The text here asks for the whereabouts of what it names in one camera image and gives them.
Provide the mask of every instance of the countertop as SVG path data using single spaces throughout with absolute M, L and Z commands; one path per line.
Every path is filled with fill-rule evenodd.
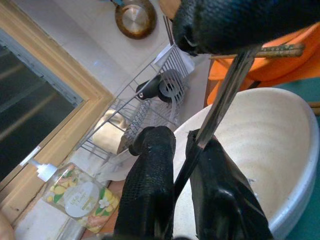
M 277 86 L 278 88 L 291 91 L 307 102 L 320 101 L 320 78 L 310 78 Z M 310 202 L 307 205 L 297 225 L 289 234 L 289 240 L 315 240 L 320 239 L 320 168 L 316 170 L 316 179 Z

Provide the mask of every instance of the glass pane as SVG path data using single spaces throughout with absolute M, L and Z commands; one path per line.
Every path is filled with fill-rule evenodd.
M 0 182 L 76 107 L 0 46 Z

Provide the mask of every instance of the wooden window frame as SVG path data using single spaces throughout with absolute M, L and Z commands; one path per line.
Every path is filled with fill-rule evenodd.
M 10 0 L 0 1 L 0 28 L 72 88 L 83 102 L 41 142 L 40 163 L 61 164 L 114 100 L 93 76 Z M 0 210 L 13 223 L 44 182 L 25 166 L 0 191 Z

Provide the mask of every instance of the cutting board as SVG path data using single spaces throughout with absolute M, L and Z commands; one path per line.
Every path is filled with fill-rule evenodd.
M 159 0 L 160 8 L 169 19 L 174 19 L 181 0 Z

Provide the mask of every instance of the bottle label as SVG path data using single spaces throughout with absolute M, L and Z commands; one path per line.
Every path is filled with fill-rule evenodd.
M 75 187 L 69 187 L 64 195 L 65 212 L 74 218 L 80 218 L 90 213 L 99 200 L 99 188 L 92 182 L 85 182 Z

